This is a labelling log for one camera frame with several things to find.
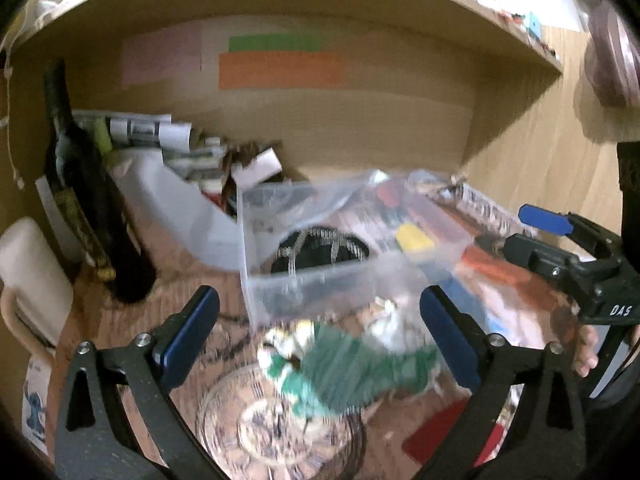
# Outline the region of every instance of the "pink sticky note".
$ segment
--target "pink sticky note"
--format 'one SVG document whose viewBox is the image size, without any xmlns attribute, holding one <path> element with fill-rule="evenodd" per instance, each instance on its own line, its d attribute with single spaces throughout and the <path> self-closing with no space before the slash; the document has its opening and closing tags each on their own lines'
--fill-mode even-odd
<svg viewBox="0 0 640 480">
<path fill-rule="evenodd" d="M 122 86 L 199 72 L 202 22 L 187 22 L 127 38 L 122 44 Z"/>
</svg>

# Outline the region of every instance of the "clear plastic bin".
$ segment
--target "clear plastic bin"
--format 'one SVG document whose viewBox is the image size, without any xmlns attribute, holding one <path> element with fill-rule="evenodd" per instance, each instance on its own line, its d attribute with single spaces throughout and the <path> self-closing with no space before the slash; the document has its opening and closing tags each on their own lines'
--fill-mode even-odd
<svg viewBox="0 0 640 480">
<path fill-rule="evenodd" d="M 342 315 L 375 297 L 415 293 L 449 276 L 469 233 L 406 179 L 381 171 L 330 182 L 262 184 L 239 192 L 242 291 L 255 329 L 274 322 Z M 411 223 L 433 241 L 405 254 L 398 228 Z M 313 226 L 353 234 L 369 247 L 364 261 L 271 274 L 278 246 Z"/>
</svg>

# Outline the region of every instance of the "screw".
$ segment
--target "screw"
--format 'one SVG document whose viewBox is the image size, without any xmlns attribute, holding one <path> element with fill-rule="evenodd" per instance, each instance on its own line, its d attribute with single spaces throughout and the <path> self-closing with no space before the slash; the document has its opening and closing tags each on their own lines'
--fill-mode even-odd
<svg viewBox="0 0 640 480">
<path fill-rule="evenodd" d="M 142 348 L 143 346 L 148 345 L 149 343 L 151 343 L 151 334 L 147 333 L 147 332 L 143 332 L 142 334 L 138 334 L 135 338 L 135 342 L 136 342 L 136 346 L 139 346 L 140 348 Z"/>
<path fill-rule="evenodd" d="M 555 341 L 549 343 L 549 349 L 556 355 L 560 355 L 562 353 L 562 345 Z"/>
<path fill-rule="evenodd" d="M 489 340 L 489 344 L 491 346 L 504 346 L 504 344 L 507 342 L 507 340 L 502 336 L 502 334 L 489 334 L 487 336 L 487 339 Z"/>
<path fill-rule="evenodd" d="M 79 345 L 78 345 L 78 353 L 80 355 L 84 355 L 86 354 L 89 350 L 91 350 L 93 344 L 91 343 L 91 341 L 82 341 Z"/>
</svg>

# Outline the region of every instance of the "black bottle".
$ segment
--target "black bottle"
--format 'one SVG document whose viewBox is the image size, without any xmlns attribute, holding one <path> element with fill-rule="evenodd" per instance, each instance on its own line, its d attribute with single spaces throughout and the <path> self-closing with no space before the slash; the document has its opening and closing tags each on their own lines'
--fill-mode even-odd
<svg viewBox="0 0 640 480">
<path fill-rule="evenodd" d="M 95 265 L 98 279 L 124 303 L 141 301 L 156 270 L 126 216 L 124 200 L 102 164 L 98 147 L 71 115 L 65 63 L 44 76 L 51 123 L 45 175 L 58 209 Z"/>
</svg>

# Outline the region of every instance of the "shelf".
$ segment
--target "shelf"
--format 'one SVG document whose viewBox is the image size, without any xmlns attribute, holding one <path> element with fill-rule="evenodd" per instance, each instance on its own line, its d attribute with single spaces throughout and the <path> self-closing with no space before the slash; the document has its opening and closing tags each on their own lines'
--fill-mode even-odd
<svg viewBox="0 0 640 480">
<path fill-rule="evenodd" d="M 68 51 L 82 47 L 89 38 L 113 40 L 174 23 L 235 14 L 352 18 L 562 71 L 558 60 L 539 45 L 529 44 L 527 34 L 474 0 L 68 0 L 29 30 L 22 42 L 41 39 L 49 46 L 64 42 Z"/>
</svg>

